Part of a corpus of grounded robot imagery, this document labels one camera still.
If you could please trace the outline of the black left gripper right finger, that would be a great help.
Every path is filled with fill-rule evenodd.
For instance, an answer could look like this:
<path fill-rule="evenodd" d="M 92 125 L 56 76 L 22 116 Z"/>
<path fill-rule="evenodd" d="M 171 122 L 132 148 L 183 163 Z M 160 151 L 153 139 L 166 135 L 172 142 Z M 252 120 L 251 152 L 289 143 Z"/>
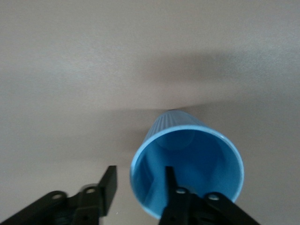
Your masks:
<path fill-rule="evenodd" d="M 180 187 L 172 166 L 165 168 L 165 180 L 168 202 L 159 225 L 260 225 L 222 193 L 199 197 Z"/>

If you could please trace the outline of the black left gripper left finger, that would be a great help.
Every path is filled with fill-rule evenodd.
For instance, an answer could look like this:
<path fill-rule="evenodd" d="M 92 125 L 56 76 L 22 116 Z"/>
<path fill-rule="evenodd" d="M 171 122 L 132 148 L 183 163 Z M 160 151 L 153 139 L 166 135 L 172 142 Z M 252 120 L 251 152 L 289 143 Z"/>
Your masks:
<path fill-rule="evenodd" d="M 0 225 L 102 225 L 117 191 L 117 166 L 107 168 L 97 184 L 83 186 L 69 197 L 52 191 Z"/>

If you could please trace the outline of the blue ribbed plastic cup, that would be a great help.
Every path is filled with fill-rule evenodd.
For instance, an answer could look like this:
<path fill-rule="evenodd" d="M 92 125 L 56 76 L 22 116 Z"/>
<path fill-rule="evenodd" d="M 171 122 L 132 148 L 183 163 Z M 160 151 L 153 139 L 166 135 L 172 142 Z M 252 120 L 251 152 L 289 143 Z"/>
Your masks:
<path fill-rule="evenodd" d="M 244 182 L 239 151 L 223 134 L 181 110 L 161 114 L 133 157 L 130 183 L 145 212 L 161 218 L 167 206 L 165 168 L 182 188 L 204 197 L 219 192 L 236 201 Z"/>

